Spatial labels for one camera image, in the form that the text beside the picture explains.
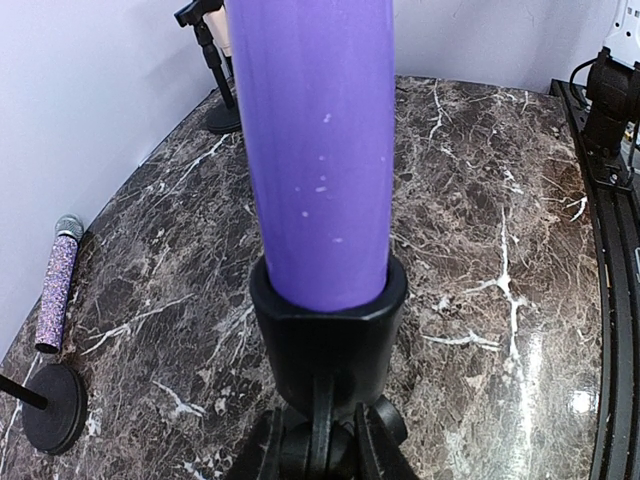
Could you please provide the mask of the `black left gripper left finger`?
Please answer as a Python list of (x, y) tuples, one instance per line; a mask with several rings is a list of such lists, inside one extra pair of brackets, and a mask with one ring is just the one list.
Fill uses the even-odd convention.
[(278, 480), (284, 432), (281, 408), (263, 413), (228, 471), (227, 479)]

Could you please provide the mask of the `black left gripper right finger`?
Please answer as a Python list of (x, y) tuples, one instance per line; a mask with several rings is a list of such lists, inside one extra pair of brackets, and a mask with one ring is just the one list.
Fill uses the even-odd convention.
[(358, 404), (355, 411), (357, 479), (416, 480), (382, 418), (374, 408)]

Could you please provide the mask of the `black stand holding purple microphone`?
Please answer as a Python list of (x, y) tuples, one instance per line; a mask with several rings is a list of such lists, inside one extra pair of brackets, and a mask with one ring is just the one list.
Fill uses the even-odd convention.
[(404, 267), (391, 257), (386, 285), (373, 301), (320, 313), (281, 297), (266, 261), (257, 262), (250, 294), (276, 388), (304, 419), (287, 427), (283, 412), (279, 479), (357, 479), (358, 404), (378, 412), (398, 447), (406, 440), (404, 421), (383, 389), (407, 290)]

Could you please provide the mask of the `rhinestone silver-head microphone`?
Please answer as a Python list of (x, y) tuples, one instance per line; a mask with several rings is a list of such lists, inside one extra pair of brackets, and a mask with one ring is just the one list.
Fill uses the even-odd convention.
[(34, 341), (41, 353), (57, 354), (61, 350), (69, 291), (83, 234), (84, 225), (74, 214), (63, 215), (56, 222)]

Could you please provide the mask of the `purple microphone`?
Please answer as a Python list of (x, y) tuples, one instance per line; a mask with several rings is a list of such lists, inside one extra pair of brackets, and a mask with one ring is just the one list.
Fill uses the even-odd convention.
[(389, 1), (232, 1), (236, 88), (269, 279), (332, 312), (386, 282), (394, 166)]

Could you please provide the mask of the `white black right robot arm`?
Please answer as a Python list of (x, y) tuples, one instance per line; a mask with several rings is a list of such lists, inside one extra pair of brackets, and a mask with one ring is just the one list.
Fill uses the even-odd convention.
[(617, 3), (612, 25), (590, 68), (586, 99), (590, 111), (581, 137), (592, 164), (592, 176), (617, 187), (634, 180), (634, 153), (622, 159), (621, 143), (627, 126), (634, 125), (632, 145), (639, 135), (639, 3)]

